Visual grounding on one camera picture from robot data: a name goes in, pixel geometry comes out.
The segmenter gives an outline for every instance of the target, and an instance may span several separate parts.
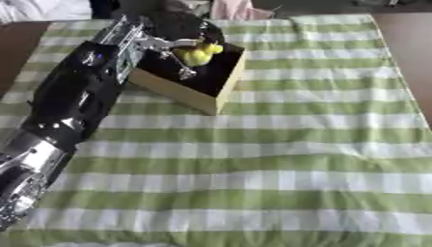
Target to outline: small box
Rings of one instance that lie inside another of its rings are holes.
[[[138,67],[129,74],[129,81],[180,103],[217,115],[245,68],[245,49],[224,43],[224,52],[194,70],[197,75],[178,79],[179,65],[173,59],[160,59],[149,51]]]

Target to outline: white cloth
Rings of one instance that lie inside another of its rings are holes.
[[[89,0],[0,0],[0,24],[13,21],[90,19]]]

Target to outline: gingham fabric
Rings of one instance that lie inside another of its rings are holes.
[[[431,134],[372,17],[215,23],[248,49],[222,115],[129,85],[1,246],[432,246]],[[106,24],[50,26],[3,131]]]

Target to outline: table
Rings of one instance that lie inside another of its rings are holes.
[[[432,13],[374,16],[423,114],[432,124]],[[0,94],[6,92],[38,44],[48,22],[14,23],[0,28]]]

